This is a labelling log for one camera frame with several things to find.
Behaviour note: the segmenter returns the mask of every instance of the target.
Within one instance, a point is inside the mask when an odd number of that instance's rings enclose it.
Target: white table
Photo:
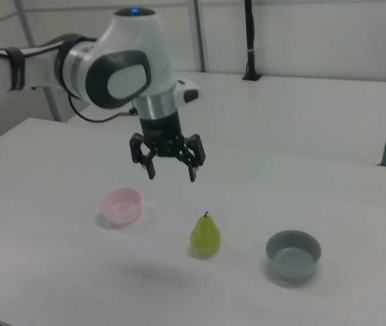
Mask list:
[[[175,72],[204,95],[179,110],[183,133],[203,141],[310,158],[381,163],[386,141],[386,83],[289,77],[243,81],[240,75]],[[112,112],[89,106],[85,116]],[[74,124],[90,124],[78,116]],[[99,128],[140,132],[122,117]]]
[[[386,168],[205,144],[195,183],[130,159],[129,133],[27,120],[0,137],[0,320],[13,326],[386,325]],[[102,197],[143,195],[143,214],[110,229]],[[189,249],[209,211],[210,259]],[[266,241],[318,239],[318,271],[273,276]]]

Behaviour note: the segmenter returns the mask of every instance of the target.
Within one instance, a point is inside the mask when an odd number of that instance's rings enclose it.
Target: pear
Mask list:
[[[220,231],[213,218],[206,212],[196,224],[190,235],[190,244],[201,254],[210,254],[220,246]]]

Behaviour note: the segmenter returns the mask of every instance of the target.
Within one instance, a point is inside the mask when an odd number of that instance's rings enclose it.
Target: pink bowl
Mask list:
[[[140,193],[133,188],[121,188],[104,197],[101,212],[112,224],[125,224],[136,219],[141,212]]]

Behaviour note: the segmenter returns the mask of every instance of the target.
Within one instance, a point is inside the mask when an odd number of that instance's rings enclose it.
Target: white wall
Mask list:
[[[209,71],[244,73],[243,1],[202,3]],[[386,82],[386,0],[257,3],[253,15],[258,71]]]
[[[24,0],[22,3],[36,44],[65,33],[99,37],[118,8],[145,4],[156,10],[162,20],[171,47],[172,68],[196,70],[190,12],[186,0]],[[54,90],[53,93],[62,121],[67,121],[74,115],[67,95],[60,90]]]
[[[0,47],[27,47],[13,1],[0,0]],[[0,94],[0,136],[28,117],[52,120],[42,90]]]

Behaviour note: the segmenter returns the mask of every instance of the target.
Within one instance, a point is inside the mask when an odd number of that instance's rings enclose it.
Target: gray bowl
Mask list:
[[[267,242],[266,252],[272,269],[282,278],[300,280],[317,267],[321,247],[313,236],[301,231],[282,231]]]

